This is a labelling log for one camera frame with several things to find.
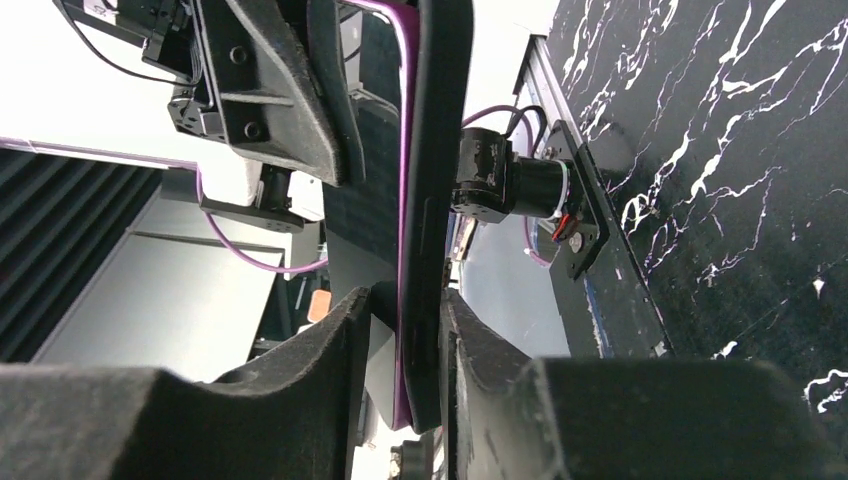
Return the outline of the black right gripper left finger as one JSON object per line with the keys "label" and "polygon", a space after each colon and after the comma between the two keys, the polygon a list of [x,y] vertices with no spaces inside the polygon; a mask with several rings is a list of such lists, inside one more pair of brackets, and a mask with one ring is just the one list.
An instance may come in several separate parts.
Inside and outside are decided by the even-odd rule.
{"label": "black right gripper left finger", "polygon": [[211,383],[156,368],[5,365],[5,479],[347,479],[371,312],[357,288]]}

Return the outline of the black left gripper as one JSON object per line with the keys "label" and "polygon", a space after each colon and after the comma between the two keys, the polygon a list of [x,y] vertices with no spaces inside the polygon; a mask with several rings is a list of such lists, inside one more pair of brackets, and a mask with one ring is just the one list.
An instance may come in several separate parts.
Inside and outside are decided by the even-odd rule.
{"label": "black left gripper", "polygon": [[[324,102],[291,25],[305,17],[300,1],[201,1],[198,34],[192,1],[75,0],[54,5],[99,60],[131,77],[173,87],[167,111],[178,132],[226,141],[246,159],[304,172],[328,185],[364,182],[363,147],[348,94],[335,1],[311,0],[306,10],[309,57]],[[81,25],[138,47],[144,64],[171,77],[142,74],[113,62]]]}

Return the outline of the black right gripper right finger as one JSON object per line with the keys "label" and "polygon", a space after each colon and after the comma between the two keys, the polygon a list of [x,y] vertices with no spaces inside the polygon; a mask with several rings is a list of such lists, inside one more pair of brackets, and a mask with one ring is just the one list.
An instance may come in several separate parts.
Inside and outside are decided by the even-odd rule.
{"label": "black right gripper right finger", "polygon": [[530,358],[441,301],[450,479],[843,479],[789,378],[761,362]]}

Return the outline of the black phone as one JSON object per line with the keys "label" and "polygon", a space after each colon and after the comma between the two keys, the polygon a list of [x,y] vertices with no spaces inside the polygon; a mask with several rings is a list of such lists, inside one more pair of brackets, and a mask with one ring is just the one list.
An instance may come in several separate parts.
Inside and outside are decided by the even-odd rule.
{"label": "black phone", "polygon": [[441,423],[439,308],[445,243],[472,53],[470,1],[420,1],[404,48],[407,128],[400,162],[394,423],[417,433]]}

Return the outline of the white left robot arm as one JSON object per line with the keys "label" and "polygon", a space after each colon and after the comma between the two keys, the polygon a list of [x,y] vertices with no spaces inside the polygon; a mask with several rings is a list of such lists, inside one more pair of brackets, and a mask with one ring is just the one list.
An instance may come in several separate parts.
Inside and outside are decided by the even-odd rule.
{"label": "white left robot arm", "polygon": [[212,195],[209,215],[281,233],[314,217],[295,205],[298,174],[340,186],[362,170],[362,144],[347,89],[336,1],[60,1],[69,26],[90,26],[141,50],[172,87],[175,129],[228,146],[252,162],[239,202]]}

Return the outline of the black front base bar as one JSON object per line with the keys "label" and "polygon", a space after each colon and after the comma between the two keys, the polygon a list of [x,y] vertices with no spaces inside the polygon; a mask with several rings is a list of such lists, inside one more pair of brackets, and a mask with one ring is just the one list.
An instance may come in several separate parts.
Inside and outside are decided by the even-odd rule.
{"label": "black front base bar", "polygon": [[593,158],[563,120],[545,149],[566,162],[576,218],[549,269],[570,355],[669,358],[672,347],[619,227]]}

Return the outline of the aluminium frame rail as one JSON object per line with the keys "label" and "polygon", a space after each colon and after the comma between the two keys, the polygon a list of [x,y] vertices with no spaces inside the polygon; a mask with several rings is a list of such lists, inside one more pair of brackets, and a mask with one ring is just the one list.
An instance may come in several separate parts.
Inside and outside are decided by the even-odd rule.
{"label": "aluminium frame rail", "polygon": [[552,67],[546,40],[546,36],[539,34],[531,34],[528,38],[513,89],[516,105],[541,106],[549,121],[563,120],[569,131],[580,140],[579,129]]}

